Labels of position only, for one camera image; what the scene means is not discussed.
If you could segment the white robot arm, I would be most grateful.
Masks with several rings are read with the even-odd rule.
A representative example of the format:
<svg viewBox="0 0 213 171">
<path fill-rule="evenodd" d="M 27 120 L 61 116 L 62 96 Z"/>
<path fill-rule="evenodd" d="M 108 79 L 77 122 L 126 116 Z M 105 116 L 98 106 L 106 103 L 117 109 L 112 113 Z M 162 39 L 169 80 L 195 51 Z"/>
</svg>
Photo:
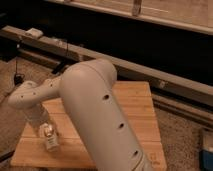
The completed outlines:
<svg viewBox="0 0 213 171">
<path fill-rule="evenodd" d="M 79 62 L 41 85 L 22 83 L 8 103 L 42 123 L 47 120 L 42 103 L 60 98 L 98 171 L 154 171 L 114 96 L 116 80 L 116 68 L 108 60 Z"/>
</svg>

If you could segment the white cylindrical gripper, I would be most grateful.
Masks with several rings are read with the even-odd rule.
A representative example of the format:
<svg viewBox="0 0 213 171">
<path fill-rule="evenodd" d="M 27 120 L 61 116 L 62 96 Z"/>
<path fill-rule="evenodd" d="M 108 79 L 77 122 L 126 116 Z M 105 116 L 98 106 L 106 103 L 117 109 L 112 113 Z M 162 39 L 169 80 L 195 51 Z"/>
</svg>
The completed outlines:
<svg viewBox="0 0 213 171">
<path fill-rule="evenodd" d="M 24 109 L 24 114 L 27 122 L 35 131 L 38 131 L 42 124 L 48 123 L 50 120 L 49 113 L 42 104 Z"/>
</svg>

